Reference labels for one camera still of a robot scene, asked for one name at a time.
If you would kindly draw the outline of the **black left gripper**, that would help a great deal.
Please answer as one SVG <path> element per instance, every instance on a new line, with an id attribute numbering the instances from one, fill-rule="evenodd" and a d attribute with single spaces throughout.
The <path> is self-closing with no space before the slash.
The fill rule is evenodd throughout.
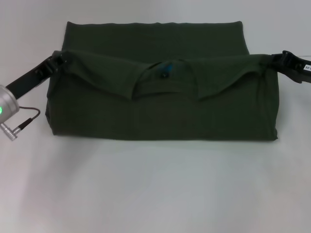
<path id="1" fill-rule="evenodd" d="M 53 53 L 35 68 L 13 81 L 6 88 L 13 94 L 15 99 L 26 95 L 35 87 L 41 85 L 50 78 L 59 68 L 67 62 L 64 53 Z"/>

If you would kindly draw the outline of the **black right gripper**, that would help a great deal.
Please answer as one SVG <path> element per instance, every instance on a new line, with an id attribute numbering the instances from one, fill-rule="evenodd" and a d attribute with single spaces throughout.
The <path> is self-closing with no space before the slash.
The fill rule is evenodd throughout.
<path id="1" fill-rule="evenodd" d="M 311 83 L 311 62 L 289 51 L 272 54 L 267 67 L 279 71 L 296 83 Z"/>

